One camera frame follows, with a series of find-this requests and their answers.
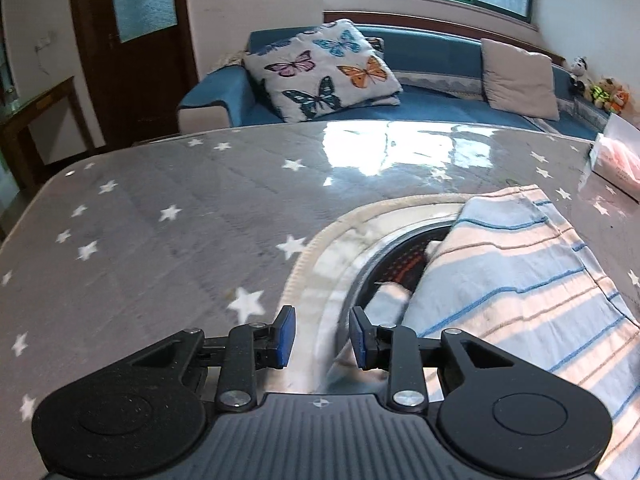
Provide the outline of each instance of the butterfly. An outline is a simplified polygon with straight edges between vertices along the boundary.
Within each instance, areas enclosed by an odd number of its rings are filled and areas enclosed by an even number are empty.
[[[334,95],[335,86],[331,79],[331,76],[325,76],[320,81],[318,86],[318,95],[310,95],[300,90],[284,90],[282,94],[284,97],[291,99],[296,104],[300,105],[300,111],[305,115],[307,119],[313,119],[318,112],[324,110],[324,107],[331,108],[331,110],[339,110],[342,108],[342,103],[337,95]]]
[[[389,77],[376,56],[369,56],[366,68],[338,65],[337,69],[348,76],[351,79],[351,84],[357,88],[366,88],[369,79],[375,83],[376,79],[386,81]]]
[[[271,70],[277,72],[282,77],[293,77],[298,72],[309,72],[316,67],[316,64],[311,61],[311,51],[305,50],[295,60],[284,63],[273,63],[267,65],[265,70]]]
[[[258,56],[266,56],[268,53],[273,52],[277,48],[282,48],[283,46],[289,46],[291,44],[291,40],[278,40],[274,41],[271,44],[265,45],[262,47],[256,54]]]
[[[325,50],[329,51],[329,54],[335,57],[344,57],[345,49],[349,49],[352,52],[359,52],[361,50],[360,44],[356,42],[353,34],[348,30],[344,30],[340,35],[340,41],[334,40],[314,40],[317,46],[321,46]]]

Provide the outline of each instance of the butterfly pillow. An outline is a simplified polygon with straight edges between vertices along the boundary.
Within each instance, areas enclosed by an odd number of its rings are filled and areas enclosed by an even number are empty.
[[[287,123],[357,105],[397,104],[402,87],[350,20],[280,40],[244,58]]]

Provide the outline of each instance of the pink butterfly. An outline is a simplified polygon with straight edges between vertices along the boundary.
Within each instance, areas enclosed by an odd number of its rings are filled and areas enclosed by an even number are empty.
[[[273,63],[267,65],[265,69],[277,72],[282,77],[293,77],[298,72],[309,72],[316,67],[316,64],[311,61],[311,51],[305,50],[294,61],[285,63]]]

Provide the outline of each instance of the plush animal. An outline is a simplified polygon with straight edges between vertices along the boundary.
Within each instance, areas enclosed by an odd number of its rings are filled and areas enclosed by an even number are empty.
[[[587,77],[587,60],[577,57],[569,67],[571,72],[571,91],[576,95],[584,95],[587,88],[590,88],[591,81]]]
[[[611,94],[616,90],[616,83],[612,78],[606,77],[600,79],[591,88],[591,101],[596,108],[604,108],[604,103],[609,101]]]
[[[622,108],[629,102],[629,92],[624,87],[620,87],[611,96],[610,100],[605,103],[604,109],[611,113],[620,115]]]

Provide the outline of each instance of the wooden side table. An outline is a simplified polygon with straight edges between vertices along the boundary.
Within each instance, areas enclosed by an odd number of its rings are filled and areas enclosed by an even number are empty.
[[[82,114],[73,77],[21,104],[16,111],[4,111],[0,114],[0,150],[18,186],[32,196],[47,175],[45,164],[31,138],[28,126],[31,121],[65,97],[69,101],[71,113],[78,124],[87,152],[95,155],[94,141]]]

